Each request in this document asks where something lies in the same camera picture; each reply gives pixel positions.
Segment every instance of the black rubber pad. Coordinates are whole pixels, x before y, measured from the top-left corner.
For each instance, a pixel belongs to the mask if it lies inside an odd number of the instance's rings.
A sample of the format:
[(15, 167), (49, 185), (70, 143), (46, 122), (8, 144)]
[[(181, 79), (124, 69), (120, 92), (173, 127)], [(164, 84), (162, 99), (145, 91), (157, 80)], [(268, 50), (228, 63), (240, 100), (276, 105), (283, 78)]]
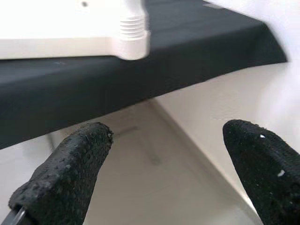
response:
[(299, 225), (300, 155), (275, 133), (247, 121), (227, 122), (223, 135), (264, 225)]
[(82, 225), (97, 174), (113, 142), (110, 129), (88, 124), (57, 147), (10, 198), (38, 225)]

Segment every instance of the baseboard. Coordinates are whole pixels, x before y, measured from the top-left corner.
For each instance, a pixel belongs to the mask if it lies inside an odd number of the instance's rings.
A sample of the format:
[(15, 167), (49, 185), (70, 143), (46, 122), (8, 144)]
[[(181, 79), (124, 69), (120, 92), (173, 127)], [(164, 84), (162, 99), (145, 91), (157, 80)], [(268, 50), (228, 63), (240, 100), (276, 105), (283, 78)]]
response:
[(159, 102), (156, 99), (151, 99), (149, 100), (149, 105), (153, 107), (158, 115), (170, 125), (170, 127), (175, 131), (176, 135), (178, 135), (178, 138), (180, 138), (186, 144), (193, 158), (195, 158), (198, 163), (200, 162), (205, 168), (207, 168), (207, 170), (216, 179), (216, 181), (220, 185), (222, 185), (224, 191), (229, 193), (234, 199), (237, 200), (239, 206), (247, 213), (249, 218), (251, 218), (256, 225), (263, 225), (250, 199), (247, 196), (243, 196), (237, 189), (235, 189), (231, 185), (231, 183), (226, 179), (222, 172), (214, 166), (214, 164), (206, 157), (206, 155), (192, 141), (192, 139), (181, 129), (178, 123), (166, 112), (166, 110), (159, 104)]

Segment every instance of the white plastic object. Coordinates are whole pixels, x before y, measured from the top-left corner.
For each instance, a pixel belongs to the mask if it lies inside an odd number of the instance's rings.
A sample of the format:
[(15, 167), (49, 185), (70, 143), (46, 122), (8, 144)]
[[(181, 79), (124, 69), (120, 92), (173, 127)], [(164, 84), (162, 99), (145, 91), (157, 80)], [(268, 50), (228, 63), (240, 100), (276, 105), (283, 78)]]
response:
[(0, 59), (149, 52), (143, 0), (3, 0), (0, 21)]

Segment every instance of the floor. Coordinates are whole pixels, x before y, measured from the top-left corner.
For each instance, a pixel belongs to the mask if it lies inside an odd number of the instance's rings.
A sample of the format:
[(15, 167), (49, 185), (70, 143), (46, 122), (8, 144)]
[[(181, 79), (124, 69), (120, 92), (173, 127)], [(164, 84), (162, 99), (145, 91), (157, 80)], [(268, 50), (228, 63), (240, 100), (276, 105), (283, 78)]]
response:
[[(115, 142), (98, 175), (86, 225), (254, 225), (148, 103), (97, 120), (111, 127)], [(55, 132), (54, 141), (77, 127)], [(9, 196), (50, 152), (45, 137), (0, 150), (0, 221)]]

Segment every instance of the black cloth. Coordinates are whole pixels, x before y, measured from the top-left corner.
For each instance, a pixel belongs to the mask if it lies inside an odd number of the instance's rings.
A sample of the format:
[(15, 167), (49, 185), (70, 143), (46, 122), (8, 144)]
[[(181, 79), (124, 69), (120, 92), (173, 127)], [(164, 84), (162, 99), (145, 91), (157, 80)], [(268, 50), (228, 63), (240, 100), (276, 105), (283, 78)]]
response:
[(201, 0), (146, 2), (151, 41), (143, 60), (0, 62), (0, 149), (225, 73), (286, 62), (261, 21)]

